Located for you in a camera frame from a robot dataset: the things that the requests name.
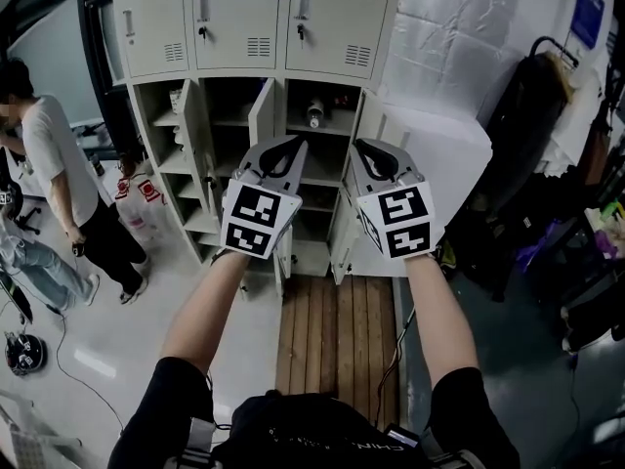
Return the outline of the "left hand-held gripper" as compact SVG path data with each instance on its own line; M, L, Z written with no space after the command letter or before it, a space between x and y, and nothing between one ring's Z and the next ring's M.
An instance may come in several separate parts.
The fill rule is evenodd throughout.
M264 260L271 256L303 204L296 193L308 150L304 136L287 135L245 153L242 173L229 180L223 198L222 247Z

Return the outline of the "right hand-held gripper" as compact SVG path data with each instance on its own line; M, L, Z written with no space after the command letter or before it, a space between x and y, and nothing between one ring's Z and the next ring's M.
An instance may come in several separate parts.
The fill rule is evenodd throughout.
M434 251L435 208L431 188L410 154L390 143L356 139L350 157L360 219L388 260Z

